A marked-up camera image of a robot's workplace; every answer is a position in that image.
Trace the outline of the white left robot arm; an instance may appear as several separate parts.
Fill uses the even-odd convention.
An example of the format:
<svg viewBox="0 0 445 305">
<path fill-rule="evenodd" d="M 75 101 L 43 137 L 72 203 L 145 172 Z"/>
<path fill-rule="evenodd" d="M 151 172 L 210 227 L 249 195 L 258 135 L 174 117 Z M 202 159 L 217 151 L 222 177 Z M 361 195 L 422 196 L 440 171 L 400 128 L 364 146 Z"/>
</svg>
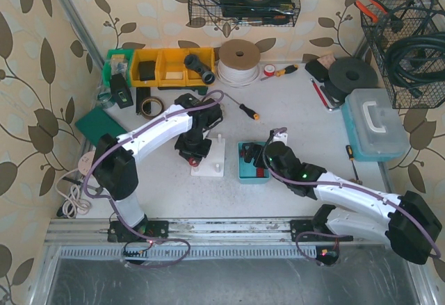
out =
<svg viewBox="0 0 445 305">
<path fill-rule="evenodd" d="M 123 227 L 136 238 L 152 240 L 148 219 L 137 199 L 137 164 L 167 141 L 175 138 L 175 149 L 191 166 L 198 166 L 210 152 L 212 141 L 204 136 L 223 120 L 221 98 L 202 100 L 187 93 L 138 129 L 114 138 L 103 135 L 95 150 L 86 178 L 95 178 Z"/>
</svg>

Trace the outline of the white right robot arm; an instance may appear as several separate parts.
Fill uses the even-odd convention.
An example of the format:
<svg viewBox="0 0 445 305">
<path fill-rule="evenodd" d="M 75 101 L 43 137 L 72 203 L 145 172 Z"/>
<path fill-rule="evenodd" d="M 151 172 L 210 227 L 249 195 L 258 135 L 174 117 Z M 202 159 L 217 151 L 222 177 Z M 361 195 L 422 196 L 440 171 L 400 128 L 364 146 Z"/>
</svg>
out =
<svg viewBox="0 0 445 305">
<path fill-rule="evenodd" d="M 440 258 L 435 241 L 442 224 L 423 197 L 381 192 L 300 161 L 282 141 L 241 145 L 240 156 L 268 170 L 293 194 L 322 203 L 312 220 L 313 235 L 381 242 L 414 264 Z"/>
</svg>

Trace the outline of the teal spring tray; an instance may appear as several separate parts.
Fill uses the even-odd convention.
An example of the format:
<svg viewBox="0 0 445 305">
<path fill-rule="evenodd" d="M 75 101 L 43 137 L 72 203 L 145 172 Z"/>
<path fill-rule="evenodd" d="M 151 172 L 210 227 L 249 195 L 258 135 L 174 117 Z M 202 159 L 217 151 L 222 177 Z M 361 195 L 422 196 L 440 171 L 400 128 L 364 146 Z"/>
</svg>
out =
<svg viewBox="0 0 445 305">
<path fill-rule="evenodd" d="M 239 142 L 238 143 L 238 179 L 241 184 L 245 185 L 259 185 L 259 184 L 265 184 L 268 182 L 270 178 L 269 171 L 266 169 L 262 161 L 260 160 L 260 153 L 255 154 L 257 155 L 257 162 L 253 165 L 252 163 L 246 164 L 243 160 L 243 158 L 240 157 L 240 150 L 241 145 L 246 142 Z M 263 147 L 265 145 L 265 142 L 258 142 Z M 265 170 L 265 177 L 264 178 L 257 178 L 256 177 L 256 169 L 257 168 L 263 168 Z"/>
</svg>

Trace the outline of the black orange flathead screwdriver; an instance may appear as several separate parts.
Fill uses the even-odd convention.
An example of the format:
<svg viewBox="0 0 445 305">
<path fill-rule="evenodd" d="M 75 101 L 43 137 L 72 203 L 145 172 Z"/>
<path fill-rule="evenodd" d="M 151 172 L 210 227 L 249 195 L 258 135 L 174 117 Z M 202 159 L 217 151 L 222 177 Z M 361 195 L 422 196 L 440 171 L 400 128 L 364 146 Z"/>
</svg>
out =
<svg viewBox="0 0 445 305">
<path fill-rule="evenodd" d="M 251 118 L 255 121 L 260 119 L 259 114 L 256 111 L 254 111 L 253 109 L 248 108 L 245 104 L 238 102 L 237 100 L 235 100 L 233 97 L 231 97 L 227 93 L 225 93 L 225 96 L 227 98 L 229 98 L 230 100 L 232 100 L 249 118 Z"/>
</svg>

